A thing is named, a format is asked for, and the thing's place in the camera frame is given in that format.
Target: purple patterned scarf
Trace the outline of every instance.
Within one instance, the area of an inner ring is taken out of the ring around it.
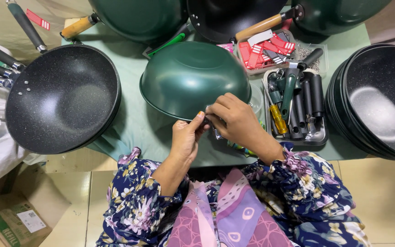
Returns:
[[[242,172],[233,168],[217,198],[216,224],[202,182],[190,182],[167,247],[293,247]]]

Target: stack of woks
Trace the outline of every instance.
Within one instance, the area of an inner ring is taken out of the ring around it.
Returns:
[[[341,64],[327,90],[326,111],[359,149],[395,160],[395,46],[367,46]]]

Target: wooden handle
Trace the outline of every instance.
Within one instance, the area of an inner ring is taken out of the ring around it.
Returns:
[[[275,25],[278,25],[280,23],[281,23],[281,14],[276,14],[269,19],[266,19],[262,22],[259,22],[255,25],[248,27],[245,30],[238,32],[236,34],[236,39],[237,39],[237,41],[239,41],[239,40],[242,40],[245,38],[250,38],[257,33],[261,33],[261,32],[264,32],[268,29],[271,29],[272,27],[274,27]]]
[[[73,38],[77,35],[79,35],[81,32],[87,30],[88,28],[92,27],[93,24],[90,23],[89,16],[86,16],[76,23],[64,28],[61,32],[62,36],[66,39]]]

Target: person's right hand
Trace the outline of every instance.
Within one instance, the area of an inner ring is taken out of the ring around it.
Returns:
[[[282,146],[263,130],[252,108],[233,94],[219,96],[206,114],[222,137],[251,150],[265,163],[285,159]]]

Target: floral sleeve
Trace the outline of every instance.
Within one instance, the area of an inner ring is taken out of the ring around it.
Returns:
[[[286,160],[244,172],[289,239],[305,247],[371,246],[362,231],[365,226],[351,213],[356,207],[352,196],[333,166],[315,153],[294,153],[293,144],[281,144]]]
[[[135,147],[118,160],[118,173],[107,190],[109,210],[103,214],[98,246],[154,246],[167,207],[182,201],[180,191],[173,197],[160,195],[161,186],[151,177],[160,163],[138,159],[140,152]]]

